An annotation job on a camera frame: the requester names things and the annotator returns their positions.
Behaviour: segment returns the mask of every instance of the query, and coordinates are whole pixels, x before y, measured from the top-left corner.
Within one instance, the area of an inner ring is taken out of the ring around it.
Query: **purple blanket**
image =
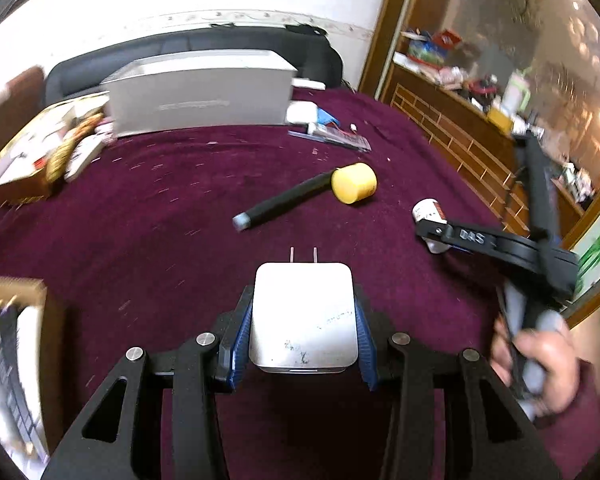
[[[373,152],[298,139],[283,127],[147,134],[106,149],[57,197],[0,210],[0,274],[43,278],[69,309],[67,423],[127,348],[163,351],[208,330],[235,307],[258,266],[287,261],[291,246],[296,261],[311,261],[315,246],[320,261],[347,264],[372,307],[429,347],[488,352],[493,266],[430,254],[414,235],[411,209],[435,198],[448,218],[497,225],[493,214],[402,114],[339,90],[296,98],[355,123]],[[359,160],[378,176],[366,202],[347,206],[327,192],[255,229],[232,227],[232,217],[257,202]],[[250,365],[238,392],[218,397],[218,412],[234,480],[378,476],[390,404],[368,392],[357,367],[280,376]],[[576,428],[586,416],[576,416]],[[439,413],[440,428],[442,420]],[[547,440],[566,473],[596,449],[600,425],[588,425],[588,433],[554,431]],[[168,434],[163,442],[169,472]],[[441,453],[435,463],[440,478]]]

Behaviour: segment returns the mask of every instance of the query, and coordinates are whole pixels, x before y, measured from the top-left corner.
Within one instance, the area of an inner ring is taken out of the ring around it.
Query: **blue gripper pad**
[[[229,372],[228,383],[234,391],[242,380],[242,374],[249,360],[249,336],[251,334],[252,311],[253,303],[250,303],[242,318],[234,346],[231,348],[231,371]]]
[[[378,366],[376,362],[376,345],[371,338],[371,331],[366,322],[365,313],[358,304],[358,300],[354,300],[356,309],[356,331],[358,333],[358,366],[362,380],[365,381],[370,391],[374,391],[378,387]]]

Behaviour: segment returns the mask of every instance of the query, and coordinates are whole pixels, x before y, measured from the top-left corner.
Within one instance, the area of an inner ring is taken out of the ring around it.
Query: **white power adapter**
[[[256,272],[249,358],[266,372],[341,372],[358,358],[351,271],[291,260]]]

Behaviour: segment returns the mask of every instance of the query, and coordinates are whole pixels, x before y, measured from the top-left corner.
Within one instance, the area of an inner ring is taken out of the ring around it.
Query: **white box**
[[[270,50],[138,59],[107,77],[118,136],[220,124],[285,124],[296,69]]]

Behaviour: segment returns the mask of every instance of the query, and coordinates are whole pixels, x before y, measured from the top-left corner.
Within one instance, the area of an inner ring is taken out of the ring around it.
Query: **plastic package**
[[[317,140],[328,144],[336,144],[344,146],[352,150],[368,153],[371,151],[371,146],[365,137],[356,133],[345,132],[339,128],[330,128],[322,124],[309,124],[307,133],[289,131],[289,135],[301,137],[301,139]]]

